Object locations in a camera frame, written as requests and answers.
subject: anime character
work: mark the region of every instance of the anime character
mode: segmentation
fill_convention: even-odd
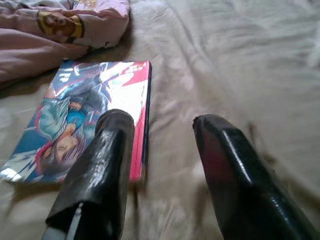
[[[94,137],[95,124],[88,120],[88,113],[92,117],[108,110],[111,100],[108,91],[99,91],[102,85],[107,90],[100,81],[101,71],[92,71],[99,64],[90,67],[92,74],[82,74],[85,78],[67,86],[58,95],[49,88],[42,101],[36,127],[49,143],[35,156],[38,174],[64,175]]]
[[[39,11],[37,20],[45,34],[72,38],[82,38],[84,35],[83,23],[77,15]]]

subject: anime illustration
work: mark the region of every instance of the anime illustration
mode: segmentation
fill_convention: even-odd
[[[65,62],[0,176],[12,181],[62,181],[93,140],[100,115],[110,107],[121,108],[117,103],[122,99],[129,102],[128,93],[137,89],[144,91],[142,88],[131,88],[137,84],[145,86],[148,82],[130,84],[134,72],[139,69],[134,63]],[[141,97],[141,92],[138,92],[130,101],[137,106],[128,110],[137,112],[136,119],[142,112],[139,105]]]

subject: comic book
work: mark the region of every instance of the comic book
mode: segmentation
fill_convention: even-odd
[[[94,138],[100,115],[121,109],[134,120],[130,181],[145,176],[151,65],[148,61],[65,61],[0,177],[11,182],[61,182]]]

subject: bedsheet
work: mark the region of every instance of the bedsheet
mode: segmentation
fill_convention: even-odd
[[[192,132],[227,118],[251,139],[320,231],[320,1],[132,0],[119,45],[88,62],[152,64],[146,189],[128,196],[122,239],[223,239]],[[54,71],[0,92],[0,164]],[[57,186],[0,182],[0,239],[40,239]]]

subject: cartoon character print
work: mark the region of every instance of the cartoon character print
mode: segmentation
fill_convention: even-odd
[[[69,15],[67,12],[39,11],[37,14],[39,27],[45,34],[57,35],[69,38],[82,38],[84,26],[77,15]]]
[[[108,110],[110,85],[121,87],[131,78],[120,77],[132,63],[108,65],[80,63],[74,66],[77,79],[67,87],[47,90],[36,120],[36,129],[48,139],[35,156],[38,176],[62,178],[94,138],[95,122]]]

